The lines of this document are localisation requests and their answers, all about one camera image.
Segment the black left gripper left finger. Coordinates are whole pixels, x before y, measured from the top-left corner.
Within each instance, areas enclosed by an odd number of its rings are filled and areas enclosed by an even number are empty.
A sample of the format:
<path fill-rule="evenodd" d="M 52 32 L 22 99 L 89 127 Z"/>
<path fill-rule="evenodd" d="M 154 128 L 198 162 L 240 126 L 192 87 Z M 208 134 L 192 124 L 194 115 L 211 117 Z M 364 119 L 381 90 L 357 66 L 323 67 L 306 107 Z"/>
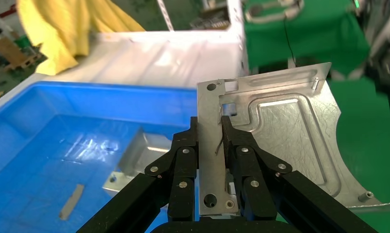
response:
<path fill-rule="evenodd" d="M 174 224 L 195 219 L 195 179 L 198 168 L 198 121 L 173 135 L 168 152 L 149 164 L 81 228 L 80 233 L 144 233 L 163 207 L 167 222 L 154 233 L 177 233 Z"/>

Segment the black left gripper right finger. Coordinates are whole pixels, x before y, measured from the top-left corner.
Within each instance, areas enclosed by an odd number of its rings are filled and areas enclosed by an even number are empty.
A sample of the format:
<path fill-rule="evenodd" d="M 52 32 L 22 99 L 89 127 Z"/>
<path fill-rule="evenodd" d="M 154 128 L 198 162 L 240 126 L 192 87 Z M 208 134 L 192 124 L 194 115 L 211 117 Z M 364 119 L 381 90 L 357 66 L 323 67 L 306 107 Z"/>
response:
<path fill-rule="evenodd" d="M 269 233 L 372 233 L 373 227 L 293 167 L 261 149 L 252 133 L 221 118 L 226 166 L 249 228 Z"/>

